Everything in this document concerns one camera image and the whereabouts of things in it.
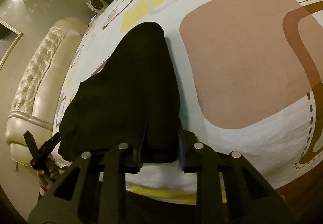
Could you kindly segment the person's left hand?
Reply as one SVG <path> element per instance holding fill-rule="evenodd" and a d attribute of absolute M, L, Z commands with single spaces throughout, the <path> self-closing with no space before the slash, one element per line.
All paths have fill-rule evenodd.
<path fill-rule="evenodd" d="M 41 192 L 43 193 L 47 192 L 52 187 L 53 181 L 60 177 L 59 167 L 53 160 L 47 162 L 47 169 L 48 172 L 37 171 Z"/>

